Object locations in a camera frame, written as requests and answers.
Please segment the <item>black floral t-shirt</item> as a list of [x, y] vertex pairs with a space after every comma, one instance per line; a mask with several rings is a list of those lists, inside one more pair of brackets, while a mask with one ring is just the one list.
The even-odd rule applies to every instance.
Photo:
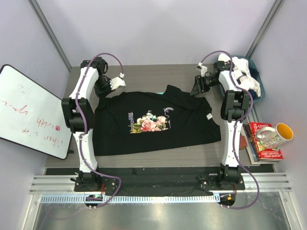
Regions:
[[134, 154], [219, 142], [220, 127], [211, 112], [206, 98], [190, 96], [171, 85], [163, 95], [100, 96], [94, 113], [94, 154]]

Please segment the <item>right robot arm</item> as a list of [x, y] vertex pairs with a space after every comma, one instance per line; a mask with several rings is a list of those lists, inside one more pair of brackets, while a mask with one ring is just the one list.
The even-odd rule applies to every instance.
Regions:
[[212, 86], [221, 84], [225, 90], [220, 116], [225, 124], [224, 155], [216, 176], [201, 175], [201, 190], [244, 190], [242, 172], [246, 167], [239, 160], [239, 144], [243, 122], [250, 111], [252, 96], [244, 90], [237, 79], [232, 62], [217, 61], [214, 63], [214, 72], [207, 71], [201, 62], [197, 69], [201, 72], [195, 77], [195, 83], [190, 95], [207, 92]]

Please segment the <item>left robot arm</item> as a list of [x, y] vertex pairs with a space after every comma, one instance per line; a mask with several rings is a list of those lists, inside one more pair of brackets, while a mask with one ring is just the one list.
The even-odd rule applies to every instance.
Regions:
[[61, 100], [64, 121], [75, 138], [79, 153], [79, 172], [75, 182], [75, 191], [98, 191], [102, 186], [102, 177], [98, 175], [98, 163], [93, 148], [94, 112], [89, 103], [92, 91], [99, 96], [111, 93], [111, 80], [105, 74], [108, 63], [100, 56], [81, 63], [80, 77], [69, 97]]

